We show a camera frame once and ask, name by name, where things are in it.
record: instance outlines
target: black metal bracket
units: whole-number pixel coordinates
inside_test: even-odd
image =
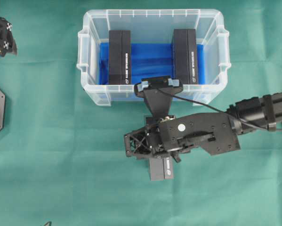
[[[183,91],[180,80],[173,80],[170,76],[142,79],[141,83],[134,86],[137,97],[144,98],[144,102],[154,118],[163,118],[168,115],[172,97],[165,96],[157,89],[170,94]]]

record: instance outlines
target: robotic arm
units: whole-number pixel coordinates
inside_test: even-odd
[[[149,159],[151,180],[173,178],[171,160],[201,147],[211,155],[240,149],[238,135],[257,129],[277,131],[282,123],[282,93],[253,97],[230,105],[226,112],[175,96],[183,90],[170,77],[144,79],[135,85],[135,94],[144,98],[152,116],[146,125],[124,135],[126,156]],[[175,118],[169,115],[172,98],[196,102],[218,111]]]

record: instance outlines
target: black cable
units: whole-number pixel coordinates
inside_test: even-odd
[[[174,98],[177,98],[177,99],[180,99],[180,100],[184,100],[184,101],[187,101],[187,102],[190,102],[190,103],[195,103],[195,104],[198,104],[198,105],[202,105],[202,106],[205,106],[205,107],[207,107],[207,108],[210,108],[210,109],[212,109],[213,111],[216,111],[216,112],[218,112],[218,113],[226,114],[227,116],[229,116],[229,117],[231,117],[231,118],[233,118],[233,119],[239,121],[240,123],[242,123],[242,124],[244,124],[244,125],[247,125],[247,126],[249,126],[249,127],[251,127],[251,128],[259,129],[259,130],[264,130],[264,131],[269,131],[269,130],[266,129],[266,128],[257,126],[257,125],[255,125],[255,124],[249,122],[249,121],[246,121],[245,119],[237,118],[237,117],[235,117],[235,116],[233,116],[233,115],[231,115],[231,114],[229,114],[229,113],[227,113],[227,112],[221,111],[221,110],[219,110],[219,109],[217,109],[217,108],[215,108],[215,107],[212,107],[212,106],[210,106],[210,105],[207,105],[207,104],[205,104],[205,103],[202,103],[202,102],[199,102],[199,101],[196,101],[196,100],[186,99],[186,98],[179,97],[179,96],[176,96],[176,95],[172,95],[172,94],[170,94],[170,93],[166,93],[166,92],[164,92],[164,91],[161,91],[160,89],[157,89],[157,90],[158,90],[160,93],[162,93],[162,94],[164,94],[164,95],[166,95],[166,96],[174,97]]]

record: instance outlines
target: green tablecloth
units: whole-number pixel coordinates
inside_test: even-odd
[[[211,104],[282,91],[282,0],[0,0],[18,46],[0,59],[0,226],[282,225],[282,133],[242,136],[241,151],[219,156],[196,149],[170,181],[150,182],[147,163],[125,157],[122,135],[143,126],[145,104],[96,106],[76,69],[82,17],[100,8],[218,9],[232,68]],[[170,110],[197,112],[208,110]]]

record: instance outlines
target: clear plastic bin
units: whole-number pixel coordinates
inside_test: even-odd
[[[142,100],[133,85],[98,85],[100,44],[108,42],[109,30],[130,30],[131,43],[171,43],[174,29],[196,29],[197,44],[204,45],[205,85],[184,85],[181,97],[209,103],[227,84],[231,67],[229,32],[224,18],[214,9],[104,9],[90,10],[78,33],[78,63],[81,85],[100,106],[112,101]]]

